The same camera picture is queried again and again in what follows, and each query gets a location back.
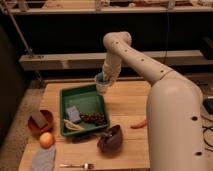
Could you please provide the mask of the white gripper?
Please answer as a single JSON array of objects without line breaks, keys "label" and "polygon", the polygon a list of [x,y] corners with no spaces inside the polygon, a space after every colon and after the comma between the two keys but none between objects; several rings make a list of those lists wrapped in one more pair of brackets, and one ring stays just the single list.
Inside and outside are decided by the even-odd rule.
[{"label": "white gripper", "polygon": [[117,66],[110,66],[108,64],[104,64],[102,67],[103,79],[109,83],[114,83],[119,74],[120,68]]}]

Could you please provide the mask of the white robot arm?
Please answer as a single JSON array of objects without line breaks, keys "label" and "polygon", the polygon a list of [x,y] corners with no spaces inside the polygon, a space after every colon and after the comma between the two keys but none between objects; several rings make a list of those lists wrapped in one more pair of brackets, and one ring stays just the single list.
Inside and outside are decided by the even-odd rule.
[{"label": "white robot arm", "polygon": [[131,47],[127,32],[103,38],[103,78],[113,84],[126,62],[150,83],[146,104],[150,171],[207,171],[200,88],[172,68]]}]

